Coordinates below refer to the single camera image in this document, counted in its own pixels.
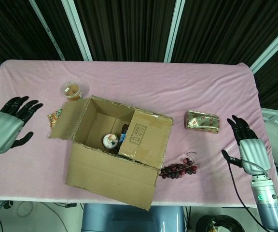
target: grape bunch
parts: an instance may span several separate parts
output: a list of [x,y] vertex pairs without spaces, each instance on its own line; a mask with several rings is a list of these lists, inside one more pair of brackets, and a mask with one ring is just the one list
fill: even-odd
[[189,158],[183,159],[183,163],[171,164],[161,169],[159,174],[163,179],[171,178],[178,179],[182,178],[186,173],[189,175],[197,173],[197,166],[189,160]]

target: box flap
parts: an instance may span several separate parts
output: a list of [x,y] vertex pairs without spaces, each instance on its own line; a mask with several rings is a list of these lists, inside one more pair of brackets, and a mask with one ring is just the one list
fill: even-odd
[[172,119],[136,110],[119,155],[161,169]]
[[78,120],[89,101],[90,99],[81,99],[65,103],[62,108],[62,113],[58,117],[49,137],[70,139],[77,126]]
[[156,115],[156,116],[161,116],[161,117],[167,118],[167,119],[171,120],[171,123],[173,124],[173,118],[168,117],[166,115],[156,114],[151,111],[143,110],[140,108],[136,108],[134,106],[125,105],[125,104],[122,104],[119,102],[110,101],[110,100],[96,97],[96,96],[91,96],[91,99],[95,102],[96,105],[101,106],[101,107],[97,107],[99,112],[101,112],[103,114],[111,115],[114,117],[118,117],[121,120],[130,121],[133,116],[133,113],[134,113],[133,111],[139,110],[141,112],[145,112],[150,115]]
[[149,210],[158,170],[73,143],[66,184]]

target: metal rod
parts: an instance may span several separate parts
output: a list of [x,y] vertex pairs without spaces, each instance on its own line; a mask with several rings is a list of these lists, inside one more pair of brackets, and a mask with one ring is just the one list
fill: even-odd
[[165,52],[165,63],[171,62],[171,57],[173,53],[174,44],[176,42],[177,33],[180,25],[180,20],[183,12],[183,8],[185,5],[185,0],[176,0],[176,4],[174,6],[174,11],[172,15],[171,27],[168,36],[167,48]]
[[65,57],[60,49],[60,47],[58,46],[52,32],[50,31],[46,20],[44,19],[44,17],[42,16],[42,13],[40,11],[40,9],[38,8],[38,5],[36,4],[35,0],[29,0],[29,3],[31,4],[31,6],[33,7],[38,19],[40,20],[40,22],[42,23],[43,28],[46,30],[51,42],[53,43],[53,46],[56,48],[56,51],[58,53],[58,55],[60,56],[61,60],[65,60]]
[[252,64],[252,66],[250,67],[252,72],[255,74],[277,51],[278,36]]
[[89,48],[89,45],[87,44],[87,40],[86,40],[84,31],[83,31],[81,21],[80,21],[74,1],[73,0],[62,0],[62,4],[63,4],[64,10],[66,12],[68,21],[70,23],[70,26],[72,28],[72,31],[77,40],[77,44],[81,51],[83,60],[93,61],[92,55],[90,52],[90,48]]

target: pink cloth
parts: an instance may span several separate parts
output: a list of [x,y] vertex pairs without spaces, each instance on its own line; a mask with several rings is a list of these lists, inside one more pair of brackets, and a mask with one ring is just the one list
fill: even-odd
[[[244,64],[9,60],[0,67],[0,109],[10,98],[25,95],[44,106],[19,135],[33,131],[33,138],[0,155],[0,200],[119,203],[64,184],[71,141],[48,138],[47,115],[62,107],[61,87],[68,81],[77,82],[85,98],[96,95],[174,118],[164,166],[179,163],[185,152],[194,151],[200,167],[196,175],[158,178],[154,205],[240,205],[221,154],[226,149],[239,157],[226,122],[232,114],[246,119],[263,139],[273,164],[254,77]],[[188,109],[219,115],[220,133],[184,129]],[[241,198],[255,206],[251,177],[243,169],[232,169]],[[278,192],[274,166],[269,174]]]

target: black robotic finger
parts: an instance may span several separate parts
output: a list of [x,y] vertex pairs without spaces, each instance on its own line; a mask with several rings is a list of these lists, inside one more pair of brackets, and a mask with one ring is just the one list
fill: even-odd
[[20,139],[20,140],[15,140],[14,141],[14,144],[11,146],[11,148],[14,148],[14,147],[16,147],[16,146],[22,146],[22,145],[24,145],[24,144],[26,144],[30,139],[31,139],[31,137],[33,136],[33,132],[29,132],[29,133],[27,133],[22,139]]
[[247,135],[248,135],[248,138],[249,139],[258,139],[257,135],[255,134],[255,132],[250,128],[250,126],[248,125],[248,123],[242,119],[242,118],[239,118],[242,123],[244,124],[244,127],[246,129],[246,132],[247,132]]
[[24,114],[25,112],[27,112],[33,105],[37,104],[38,100],[32,100],[29,101],[28,103],[26,103],[19,111],[18,113],[15,115],[16,117],[20,118],[20,116],[22,114]]
[[229,118],[227,119],[227,122],[229,123],[232,130],[234,131],[234,136],[236,138],[236,143],[240,146],[240,140],[243,139],[243,136],[242,136],[242,133],[241,133],[239,127]]
[[33,114],[43,106],[42,103],[39,103],[37,105],[34,105],[32,108],[30,108],[28,111],[26,111],[24,114],[22,114],[19,119],[24,121],[24,125],[29,121],[29,119],[33,116]]
[[20,97],[14,97],[11,98],[8,102],[6,102],[6,104],[3,106],[3,108],[0,110],[3,113],[8,112],[8,110],[10,109],[10,107],[15,103],[16,100],[20,99]]
[[7,113],[10,115],[15,115],[20,108],[20,106],[28,99],[28,96],[22,97],[15,101],[15,103],[10,107]]
[[236,122],[236,125],[239,128],[239,130],[241,131],[242,139],[249,139],[249,136],[247,134],[247,130],[246,130],[245,124],[244,124],[245,121],[243,119],[241,119],[241,118],[238,118],[235,115],[232,115],[232,118]]
[[238,166],[239,168],[243,167],[242,160],[229,156],[226,150],[222,150],[222,155],[228,163]]

